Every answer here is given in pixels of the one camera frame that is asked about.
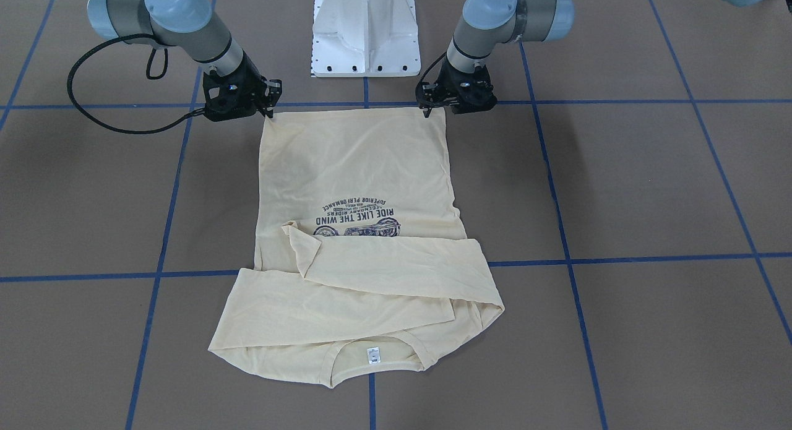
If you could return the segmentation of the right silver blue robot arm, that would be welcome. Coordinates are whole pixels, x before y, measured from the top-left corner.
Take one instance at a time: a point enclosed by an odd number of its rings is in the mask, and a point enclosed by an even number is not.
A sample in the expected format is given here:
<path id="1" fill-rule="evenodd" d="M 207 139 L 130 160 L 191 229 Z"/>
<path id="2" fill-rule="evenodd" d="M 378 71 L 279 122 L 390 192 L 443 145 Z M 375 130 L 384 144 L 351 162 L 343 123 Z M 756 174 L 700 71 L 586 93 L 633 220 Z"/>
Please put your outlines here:
<path id="1" fill-rule="evenodd" d="M 212 122 L 272 117 L 281 81 L 260 74 L 210 0 L 88 0 L 87 15 L 104 46 L 179 47 L 200 64 L 205 104 L 195 115 Z"/>

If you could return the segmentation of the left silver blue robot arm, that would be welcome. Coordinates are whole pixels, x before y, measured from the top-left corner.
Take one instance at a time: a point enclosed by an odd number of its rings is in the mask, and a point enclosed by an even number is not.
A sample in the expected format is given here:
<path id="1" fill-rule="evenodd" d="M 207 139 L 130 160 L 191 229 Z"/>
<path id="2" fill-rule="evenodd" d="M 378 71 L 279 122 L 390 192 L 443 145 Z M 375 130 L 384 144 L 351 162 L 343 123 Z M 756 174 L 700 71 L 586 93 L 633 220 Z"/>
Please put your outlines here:
<path id="1" fill-rule="evenodd" d="M 495 46 L 564 38 L 575 15 L 572 0 L 466 0 L 446 52 L 433 62 L 441 64 L 438 77 L 416 85 L 424 117 L 446 106 L 453 114 L 494 108 L 497 97 L 486 63 Z"/>

